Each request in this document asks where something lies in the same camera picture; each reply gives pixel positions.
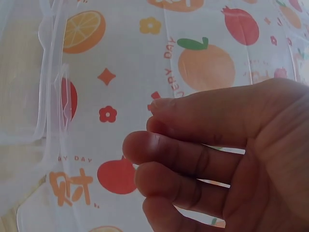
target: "green leaf illustration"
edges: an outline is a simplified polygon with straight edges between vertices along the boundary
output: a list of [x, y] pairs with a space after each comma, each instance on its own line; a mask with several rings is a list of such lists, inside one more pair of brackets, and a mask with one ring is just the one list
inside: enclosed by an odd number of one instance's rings
[[276, 0], [276, 2], [277, 2], [280, 6], [286, 7], [286, 5], [285, 5], [283, 2], [280, 2], [280, 1], [278, 1], [278, 0]]
[[179, 39], [177, 41], [177, 44], [180, 47], [183, 47], [189, 50], [195, 50], [195, 51], [205, 50], [208, 47], [208, 38], [203, 37], [203, 43], [200, 43], [198, 41], [191, 40], [191, 39]]

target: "red flower illustration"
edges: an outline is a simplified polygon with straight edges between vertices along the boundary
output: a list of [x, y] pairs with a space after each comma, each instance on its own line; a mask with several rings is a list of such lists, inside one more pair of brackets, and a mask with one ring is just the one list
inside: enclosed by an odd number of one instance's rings
[[99, 110], [100, 121], [101, 122], [115, 122], [117, 111], [112, 108], [110, 105], [106, 106]]
[[291, 41], [291, 39], [290, 39], [290, 38], [287, 38], [287, 40], [288, 40], [288, 44], [289, 44], [290, 46], [292, 46], [292, 41]]
[[277, 39], [275, 38], [275, 36], [272, 35], [270, 39], [271, 39], [271, 43], [277, 46]]

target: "skin wrinkle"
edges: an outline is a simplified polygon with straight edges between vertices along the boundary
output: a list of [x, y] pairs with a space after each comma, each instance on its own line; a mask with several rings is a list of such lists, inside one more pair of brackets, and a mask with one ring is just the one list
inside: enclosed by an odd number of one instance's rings
[[202, 173], [204, 173], [207, 167], [209, 166], [209, 162], [210, 162], [210, 155], [208, 148], [205, 146], [201, 149], [192, 176], [202, 176]]
[[177, 188], [177, 192], [175, 194], [175, 197], [174, 199], [172, 200], [172, 202], [176, 202], [179, 198], [180, 198], [180, 195], [181, 195], [181, 192], [182, 192], [182, 178], [179, 178], [179, 183], [178, 183], [178, 188]]
[[194, 191], [193, 191], [193, 197], [192, 197], [192, 200], [189, 206], [186, 208], [186, 210], [192, 210], [194, 207], [198, 205], [198, 203], [200, 202], [202, 198], [202, 186], [199, 183], [199, 180], [196, 180], [194, 185], [195, 186], [194, 186]]

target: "orange illustration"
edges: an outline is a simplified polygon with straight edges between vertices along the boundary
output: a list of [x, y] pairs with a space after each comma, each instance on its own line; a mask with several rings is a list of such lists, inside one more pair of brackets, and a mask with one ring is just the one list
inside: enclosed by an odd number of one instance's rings
[[179, 39], [177, 44], [185, 50], [178, 61], [178, 69], [188, 86], [197, 90], [231, 87], [235, 81], [235, 66], [230, 55], [223, 49], [208, 44]]
[[295, 28], [301, 29], [301, 21], [298, 15], [289, 7], [287, 7], [284, 3], [276, 0], [277, 4], [280, 6], [280, 10], [286, 19], [292, 24]]
[[170, 11], [191, 12], [201, 8], [204, 0], [147, 0], [148, 3]]
[[211, 225], [219, 228], [225, 228], [225, 221], [223, 220], [218, 221], [217, 218], [214, 218], [211, 222]]
[[114, 226], [101, 226], [90, 230], [89, 232], [123, 232], [117, 227]]
[[67, 21], [63, 51], [77, 54], [97, 45], [105, 33], [105, 19], [100, 12], [81, 12]]

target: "orange slice illustration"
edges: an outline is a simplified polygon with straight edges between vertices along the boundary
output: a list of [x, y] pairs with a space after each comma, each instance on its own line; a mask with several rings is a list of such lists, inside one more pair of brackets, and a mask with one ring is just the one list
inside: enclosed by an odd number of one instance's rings
[[201, 8], [204, 0], [147, 0], [148, 3], [156, 7], [170, 11], [191, 12]]
[[105, 33], [105, 19], [100, 12], [81, 12], [67, 21], [63, 51], [77, 54], [97, 45]]
[[114, 226], [102, 226], [102, 227], [94, 228], [89, 232], [122, 232], [122, 230]]

